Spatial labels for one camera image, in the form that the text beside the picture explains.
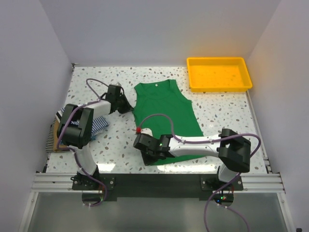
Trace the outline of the blue white striped tank top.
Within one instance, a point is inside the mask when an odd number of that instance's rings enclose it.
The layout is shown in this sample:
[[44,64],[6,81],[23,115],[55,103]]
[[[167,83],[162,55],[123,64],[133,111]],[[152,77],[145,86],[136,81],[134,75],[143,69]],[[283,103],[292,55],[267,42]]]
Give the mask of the blue white striped tank top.
[[[59,123],[60,123],[62,114],[64,112],[64,109],[65,108],[63,107],[56,113],[55,119],[57,119]],[[99,116],[93,119],[91,137],[95,135],[98,136],[99,134],[103,133],[103,131],[106,130],[108,126],[109,126],[109,123],[106,121],[106,119],[103,116]]]

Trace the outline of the green tank top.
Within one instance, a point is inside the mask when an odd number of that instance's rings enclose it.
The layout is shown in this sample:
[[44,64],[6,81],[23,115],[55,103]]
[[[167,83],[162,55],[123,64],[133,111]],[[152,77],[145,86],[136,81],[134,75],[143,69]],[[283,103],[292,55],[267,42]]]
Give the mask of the green tank top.
[[[137,95],[136,106],[133,110],[136,126],[153,114],[165,114],[171,118],[174,133],[177,136],[197,137],[203,132],[197,122],[192,101],[182,95],[174,79],[156,83],[139,83],[134,87]],[[143,123],[142,128],[149,128],[153,137],[159,139],[163,134],[171,134],[171,125],[167,118],[154,116]],[[165,165],[175,162],[202,158],[198,155],[185,155],[177,158],[159,159],[150,165]]]

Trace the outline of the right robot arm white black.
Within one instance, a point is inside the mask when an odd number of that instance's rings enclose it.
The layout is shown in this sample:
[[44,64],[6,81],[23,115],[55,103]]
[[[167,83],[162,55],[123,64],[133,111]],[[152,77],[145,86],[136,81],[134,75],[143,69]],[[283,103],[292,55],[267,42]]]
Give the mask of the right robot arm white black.
[[185,156],[219,158],[223,163],[215,178],[217,188],[227,189],[232,185],[232,178],[238,173],[250,171],[251,142],[231,129],[207,137],[175,137],[161,135],[156,139],[150,129],[142,129],[133,143],[141,152],[145,165],[152,165],[159,160],[173,160]]

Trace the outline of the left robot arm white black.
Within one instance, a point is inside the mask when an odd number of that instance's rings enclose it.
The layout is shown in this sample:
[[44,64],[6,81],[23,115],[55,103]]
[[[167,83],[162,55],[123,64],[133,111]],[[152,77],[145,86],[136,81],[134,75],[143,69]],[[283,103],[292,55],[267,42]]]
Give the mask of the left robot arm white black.
[[58,143],[74,155],[78,171],[72,177],[74,190],[97,190],[103,188],[98,166],[90,151],[94,121],[100,116],[118,111],[125,114],[133,110],[120,85],[109,85],[108,90],[96,101],[83,105],[67,104],[57,129]]

